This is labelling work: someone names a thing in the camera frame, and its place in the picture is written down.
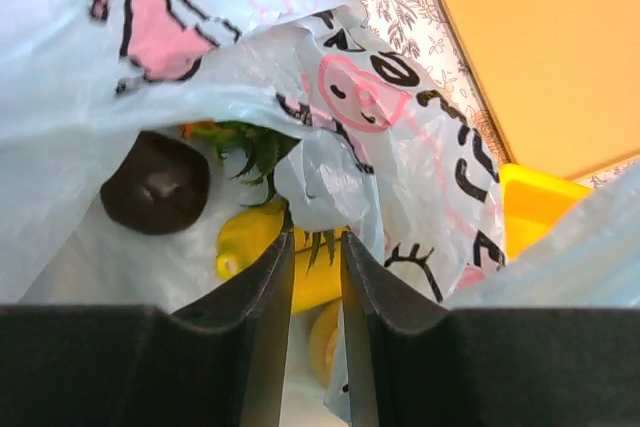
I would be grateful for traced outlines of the yellow banana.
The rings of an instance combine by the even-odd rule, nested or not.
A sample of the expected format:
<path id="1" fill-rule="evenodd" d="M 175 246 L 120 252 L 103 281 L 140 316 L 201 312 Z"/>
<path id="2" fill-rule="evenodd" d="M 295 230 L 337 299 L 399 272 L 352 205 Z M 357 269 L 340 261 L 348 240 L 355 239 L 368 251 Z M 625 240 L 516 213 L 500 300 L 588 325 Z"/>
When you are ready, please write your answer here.
<path id="1" fill-rule="evenodd" d="M 291 312 L 320 307 L 311 327 L 308 356 L 316 381 L 329 386 L 338 344 L 341 308 L 341 247 L 345 228 L 308 233 L 293 226 L 282 201 L 248 208 L 229 219 L 216 240 L 215 270 L 230 280 L 247 269 L 264 266 L 276 257 L 279 238 L 290 233 L 293 262 Z"/>

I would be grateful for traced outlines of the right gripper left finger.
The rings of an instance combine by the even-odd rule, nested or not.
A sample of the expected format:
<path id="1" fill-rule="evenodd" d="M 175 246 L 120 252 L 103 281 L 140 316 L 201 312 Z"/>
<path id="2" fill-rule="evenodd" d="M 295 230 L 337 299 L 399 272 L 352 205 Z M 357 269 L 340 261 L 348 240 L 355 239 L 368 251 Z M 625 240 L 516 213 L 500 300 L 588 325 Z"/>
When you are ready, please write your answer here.
<path id="1" fill-rule="evenodd" d="M 291 315 L 290 235 L 174 313 L 1 309 L 5 426 L 275 426 Z"/>

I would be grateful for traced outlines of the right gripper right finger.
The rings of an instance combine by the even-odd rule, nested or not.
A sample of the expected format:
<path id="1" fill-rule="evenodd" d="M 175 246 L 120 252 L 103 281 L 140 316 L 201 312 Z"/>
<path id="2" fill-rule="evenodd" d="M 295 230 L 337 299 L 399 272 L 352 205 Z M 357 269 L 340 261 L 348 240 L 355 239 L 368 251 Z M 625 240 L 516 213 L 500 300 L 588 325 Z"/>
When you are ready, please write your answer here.
<path id="1" fill-rule="evenodd" d="M 356 426 L 635 426 L 632 309 L 446 309 L 341 240 Z"/>

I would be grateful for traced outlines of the blue plastic grocery bag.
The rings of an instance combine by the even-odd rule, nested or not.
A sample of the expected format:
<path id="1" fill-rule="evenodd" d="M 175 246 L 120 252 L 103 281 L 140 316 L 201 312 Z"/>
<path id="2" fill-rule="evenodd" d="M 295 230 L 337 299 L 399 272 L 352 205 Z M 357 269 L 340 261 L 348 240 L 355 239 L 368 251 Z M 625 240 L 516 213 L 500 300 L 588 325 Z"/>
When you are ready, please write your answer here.
<path id="1" fill-rule="evenodd" d="M 507 267 L 498 167 L 428 74 L 365 25 L 357 0 L 1 0 L 1 309 L 174 313 L 229 280 L 217 235 L 265 200 L 179 126 L 240 121 L 300 140 L 275 168 L 294 226 L 347 230 L 449 310 L 632 309 L 639 174 L 591 195 Z M 112 221 L 101 186 L 143 131 L 209 162 L 200 218 L 169 235 Z M 329 386 L 309 364 L 320 307 L 290 315 L 280 421 L 351 421 L 344 311 Z"/>

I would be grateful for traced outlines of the toy pineapple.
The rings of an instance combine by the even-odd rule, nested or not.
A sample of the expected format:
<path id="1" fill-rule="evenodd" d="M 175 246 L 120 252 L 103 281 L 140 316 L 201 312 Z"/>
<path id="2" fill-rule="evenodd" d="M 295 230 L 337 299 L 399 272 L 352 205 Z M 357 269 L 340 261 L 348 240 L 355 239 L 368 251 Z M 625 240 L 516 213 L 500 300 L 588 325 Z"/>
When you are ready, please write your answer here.
<path id="1" fill-rule="evenodd" d="M 267 186 L 265 200 L 251 204 L 250 208 L 266 207 L 276 202 L 276 211 L 282 214 L 280 231 L 294 231 L 290 202 L 276 190 L 275 168 L 300 143 L 299 139 L 267 127 L 240 121 L 216 123 L 204 120 L 185 123 L 179 126 L 179 132 L 185 139 L 194 138 L 210 145 L 220 164 L 224 163 L 232 151 L 242 150 L 246 163 L 233 179 L 244 177 L 256 169 L 257 176 L 250 180 L 242 180 L 242 183 L 253 187 L 262 184 Z"/>

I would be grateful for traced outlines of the dark brown chocolate bun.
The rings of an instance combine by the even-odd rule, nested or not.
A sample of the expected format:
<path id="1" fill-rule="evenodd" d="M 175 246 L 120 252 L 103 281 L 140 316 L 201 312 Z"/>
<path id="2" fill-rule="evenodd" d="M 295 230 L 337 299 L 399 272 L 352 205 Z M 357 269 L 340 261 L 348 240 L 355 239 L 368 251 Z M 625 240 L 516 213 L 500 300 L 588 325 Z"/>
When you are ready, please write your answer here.
<path id="1" fill-rule="evenodd" d="M 107 216 L 135 232 L 182 232 L 201 216 L 209 196 L 208 160 L 191 146 L 141 132 L 116 172 L 101 186 Z"/>

